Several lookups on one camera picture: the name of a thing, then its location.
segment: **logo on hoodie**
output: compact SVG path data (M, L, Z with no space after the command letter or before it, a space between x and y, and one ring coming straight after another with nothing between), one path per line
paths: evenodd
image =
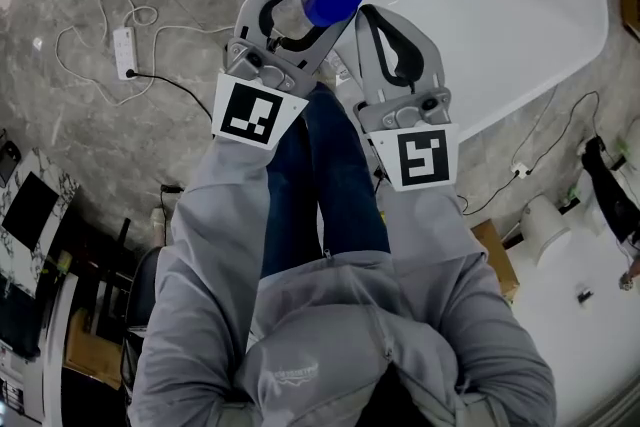
M300 386L308 383L318 376L318 364L297 370L278 370L273 373L278 384L288 384L290 386Z

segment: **plug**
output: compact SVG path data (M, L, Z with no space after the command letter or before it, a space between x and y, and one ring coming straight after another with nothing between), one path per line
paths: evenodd
M182 187L180 187L179 185L165 185L165 184L162 184L160 186L160 190L162 192L164 192L165 194L180 194L181 192L184 192L184 189Z
M373 172L373 176L375 176L378 180L386 178L386 175L380 166L378 166L376 170Z
M518 176L521 180L524 180L527 176L531 174L529 168L525 166L522 162L516 162L513 166L511 166L511 172Z

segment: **chair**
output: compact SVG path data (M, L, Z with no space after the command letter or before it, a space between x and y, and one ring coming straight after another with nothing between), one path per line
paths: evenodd
M142 342L147 330L151 312L156 304L155 284L159 247L142 257L136 270L129 293L129 303L125 315L125 335L122 347L120 371L128 408L133 397L133 385L138 370L138 359L142 353Z

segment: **person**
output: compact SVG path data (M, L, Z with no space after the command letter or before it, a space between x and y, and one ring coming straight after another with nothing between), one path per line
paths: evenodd
M634 258L629 266L629 270L620 278L620 288L623 290L633 289L633 280L640 276L640 258Z
M217 138L178 202L132 425L554 425L453 188L385 187L385 225L341 104L307 99L274 151Z

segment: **gray hoodie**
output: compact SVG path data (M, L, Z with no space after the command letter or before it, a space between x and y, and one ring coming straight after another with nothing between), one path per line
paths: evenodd
M392 363L435 426L554 425L551 371L452 188L386 191L392 255L260 280L273 155L218 138L178 202L134 426L354 426Z

